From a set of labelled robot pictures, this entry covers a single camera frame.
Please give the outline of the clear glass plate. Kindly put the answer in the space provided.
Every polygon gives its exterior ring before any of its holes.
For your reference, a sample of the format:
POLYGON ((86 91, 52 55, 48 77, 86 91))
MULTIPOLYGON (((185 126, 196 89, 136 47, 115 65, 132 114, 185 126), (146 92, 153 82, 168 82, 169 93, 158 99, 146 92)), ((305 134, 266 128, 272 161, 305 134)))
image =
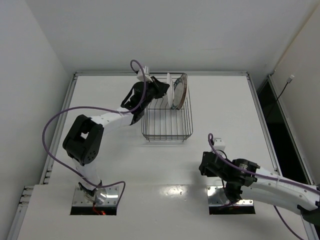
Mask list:
POLYGON ((169 88, 167 90, 167 101, 168 101, 168 107, 171 108, 173 106, 174 101, 174 83, 171 74, 168 72, 166 76, 166 83, 169 85, 169 88))

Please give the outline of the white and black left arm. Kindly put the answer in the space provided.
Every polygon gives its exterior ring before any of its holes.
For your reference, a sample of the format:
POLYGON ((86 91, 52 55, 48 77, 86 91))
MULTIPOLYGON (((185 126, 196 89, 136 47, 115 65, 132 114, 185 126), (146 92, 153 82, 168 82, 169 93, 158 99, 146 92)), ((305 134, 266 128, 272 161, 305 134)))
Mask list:
POLYGON ((98 156, 104 134, 139 122, 146 107, 154 100, 164 97, 171 83, 159 81, 154 76, 146 83, 136 82, 115 112, 92 117, 81 114, 76 117, 67 133, 62 147, 73 159, 81 174, 78 185, 86 196, 94 199, 102 180, 98 177, 94 160, 98 156))

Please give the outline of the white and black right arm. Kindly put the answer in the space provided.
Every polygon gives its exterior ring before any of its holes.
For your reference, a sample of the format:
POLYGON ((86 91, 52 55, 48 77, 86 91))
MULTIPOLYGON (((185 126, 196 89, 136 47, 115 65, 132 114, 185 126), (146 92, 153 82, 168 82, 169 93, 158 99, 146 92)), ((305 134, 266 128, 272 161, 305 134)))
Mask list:
POLYGON ((201 175, 224 181, 219 197, 224 204, 253 200, 286 209, 313 225, 320 224, 320 190, 272 173, 247 159, 229 160, 205 151, 201 175))

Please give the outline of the green rimmed white plate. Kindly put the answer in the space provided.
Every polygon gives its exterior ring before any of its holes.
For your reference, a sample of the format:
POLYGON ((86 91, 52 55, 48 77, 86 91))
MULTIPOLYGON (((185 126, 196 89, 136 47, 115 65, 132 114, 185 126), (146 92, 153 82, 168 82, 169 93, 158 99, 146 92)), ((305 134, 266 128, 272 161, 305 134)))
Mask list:
POLYGON ((171 107, 172 110, 178 110, 178 105, 182 96, 182 81, 180 77, 178 77, 175 81, 173 81, 174 98, 173 98, 173 104, 171 107))

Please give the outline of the orange sunburst white plate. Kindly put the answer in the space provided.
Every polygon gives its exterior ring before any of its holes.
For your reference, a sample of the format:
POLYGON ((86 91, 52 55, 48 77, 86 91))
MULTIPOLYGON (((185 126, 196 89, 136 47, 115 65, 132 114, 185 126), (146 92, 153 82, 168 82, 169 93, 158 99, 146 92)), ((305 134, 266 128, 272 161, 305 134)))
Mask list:
POLYGON ((181 83, 182 83, 182 94, 181 94, 181 99, 179 101, 179 105, 178 105, 178 110, 180 110, 185 101, 186 101, 186 98, 188 97, 188 93, 189 93, 189 85, 188 85, 188 75, 186 73, 183 73, 181 76, 180 76, 180 79, 181 79, 181 83))

